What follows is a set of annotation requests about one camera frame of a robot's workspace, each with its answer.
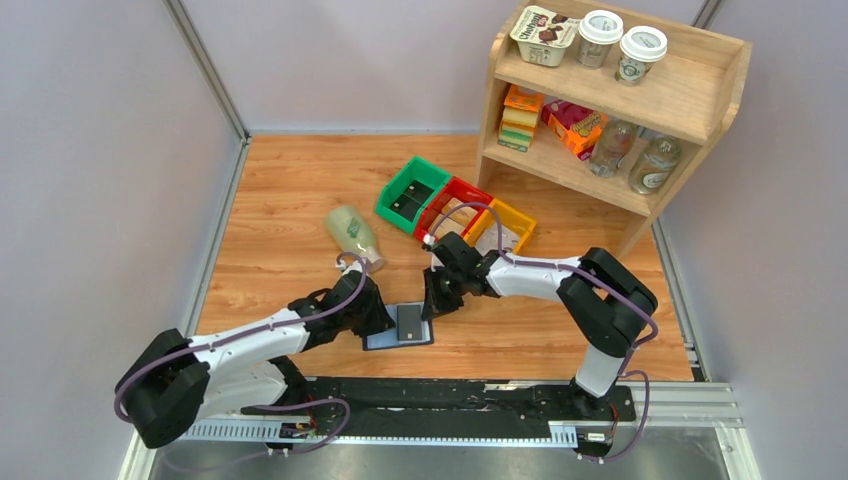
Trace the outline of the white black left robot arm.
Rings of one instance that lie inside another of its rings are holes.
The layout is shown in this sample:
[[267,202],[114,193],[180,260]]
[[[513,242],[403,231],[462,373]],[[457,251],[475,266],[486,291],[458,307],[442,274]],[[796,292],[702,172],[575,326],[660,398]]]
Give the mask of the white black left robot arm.
[[116,411],[149,449],[231,410],[273,406],[290,415],[304,405],[306,389],[280,366],[283,358],[343,331],[365,338],[395,325],[376,283],[350,268],[333,287],[242,327],[194,337],[175,328],[159,333],[116,385]]

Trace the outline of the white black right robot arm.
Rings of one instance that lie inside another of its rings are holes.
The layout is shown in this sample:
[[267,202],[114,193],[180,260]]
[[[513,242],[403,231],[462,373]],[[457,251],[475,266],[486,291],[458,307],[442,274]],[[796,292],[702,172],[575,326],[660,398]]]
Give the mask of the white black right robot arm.
[[497,249],[482,254],[456,233],[427,238],[423,248],[437,262],[423,271],[424,318],[457,311],[466,295],[559,301],[589,343],[570,392],[572,408],[592,419],[609,407],[609,390],[658,307],[653,292],[617,258],[599,247],[559,260]]

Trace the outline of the blue leather card holder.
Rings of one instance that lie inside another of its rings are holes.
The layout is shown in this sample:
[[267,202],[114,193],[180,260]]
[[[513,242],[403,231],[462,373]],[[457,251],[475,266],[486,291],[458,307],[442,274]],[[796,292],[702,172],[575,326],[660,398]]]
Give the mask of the blue leather card holder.
[[423,305],[423,302],[387,305],[387,313],[394,325],[388,330],[367,336],[362,341],[362,349],[378,351],[433,344],[432,322],[423,319]]

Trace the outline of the green liquid plastic bottle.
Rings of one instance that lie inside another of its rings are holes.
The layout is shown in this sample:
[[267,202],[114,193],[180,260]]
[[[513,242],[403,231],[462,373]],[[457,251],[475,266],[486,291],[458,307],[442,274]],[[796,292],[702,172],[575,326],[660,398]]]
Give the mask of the green liquid plastic bottle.
[[373,271],[385,265],[376,234],[353,206],[342,205],[330,211],[324,218],[324,226],[343,252],[367,260]]

